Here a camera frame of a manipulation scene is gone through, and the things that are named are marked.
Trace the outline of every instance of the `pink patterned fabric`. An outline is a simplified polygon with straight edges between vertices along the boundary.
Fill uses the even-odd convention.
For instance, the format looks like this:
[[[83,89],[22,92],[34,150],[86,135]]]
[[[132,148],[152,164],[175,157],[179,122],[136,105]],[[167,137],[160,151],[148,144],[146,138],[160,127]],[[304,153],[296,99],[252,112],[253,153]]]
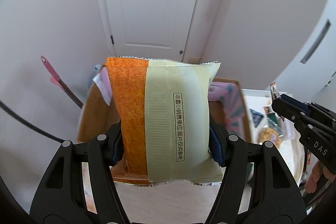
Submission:
[[[212,82],[209,87],[208,100],[222,103],[225,128],[229,134],[245,139],[242,123],[245,107],[239,86],[233,83]]]

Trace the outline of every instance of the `pink mop handle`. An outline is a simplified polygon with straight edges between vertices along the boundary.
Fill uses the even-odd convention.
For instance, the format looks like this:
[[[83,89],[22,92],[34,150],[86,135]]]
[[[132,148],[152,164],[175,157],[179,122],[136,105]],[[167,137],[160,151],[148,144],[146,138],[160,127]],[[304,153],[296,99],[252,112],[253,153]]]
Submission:
[[[50,77],[50,82],[52,82],[56,86],[59,86],[62,90],[65,91],[65,89],[62,87],[62,85],[58,81],[56,81],[54,77]]]
[[[59,77],[59,75],[56,73],[56,71],[54,70],[54,68],[52,67],[52,65],[50,65],[50,63],[48,62],[47,59],[45,59],[43,56],[41,56],[41,60],[43,65],[45,66],[45,68],[49,71],[49,73],[51,74],[52,77],[54,77],[55,81],[59,81],[61,80],[61,78]]]

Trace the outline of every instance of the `white cabinet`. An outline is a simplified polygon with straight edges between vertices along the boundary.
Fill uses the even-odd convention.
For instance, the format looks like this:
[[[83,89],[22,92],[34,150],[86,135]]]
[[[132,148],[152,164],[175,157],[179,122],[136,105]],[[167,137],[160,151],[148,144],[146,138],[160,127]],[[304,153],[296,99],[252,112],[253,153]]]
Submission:
[[[279,90],[308,101],[330,81],[335,71],[336,0],[328,0],[309,39],[276,82]]]

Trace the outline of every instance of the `cabinet handle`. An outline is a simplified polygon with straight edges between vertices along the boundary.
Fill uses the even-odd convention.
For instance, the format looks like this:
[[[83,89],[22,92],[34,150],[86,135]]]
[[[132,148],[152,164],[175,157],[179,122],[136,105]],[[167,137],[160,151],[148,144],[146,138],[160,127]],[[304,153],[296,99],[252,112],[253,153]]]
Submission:
[[[305,64],[307,63],[307,61],[311,58],[311,56],[314,54],[314,52],[317,50],[317,48],[319,47],[319,45],[321,44],[322,40],[324,39],[324,37],[326,36],[329,28],[331,26],[331,23],[329,21],[329,19],[327,19],[327,22],[324,24],[324,27],[322,29],[322,31],[320,32],[319,36],[316,38],[314,44],[310,47],[310,49],[308,50],[308,52],[305,54],[305,56],[301,59],[301,63]]]

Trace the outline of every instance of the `das logo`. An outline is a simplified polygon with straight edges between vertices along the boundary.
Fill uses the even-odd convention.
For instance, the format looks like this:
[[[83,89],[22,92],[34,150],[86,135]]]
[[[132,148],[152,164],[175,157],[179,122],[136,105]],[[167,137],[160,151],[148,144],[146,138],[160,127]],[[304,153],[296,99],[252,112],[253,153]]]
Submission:
[[[318,148],[318,147],[319,147],[319,143],[318,143],[318,142],[315,142],[314,147],[315,147],[315,148]],[[327,150],[327,149],[324,149],[323,152],[322,152],[322,150],[323,150],[323,146],[320,146],[320,147],[318,148],[318,151],[320,151],[320,152],[322,153],[322,155],[325,156],[326,153],[328,152],[328,150]]]

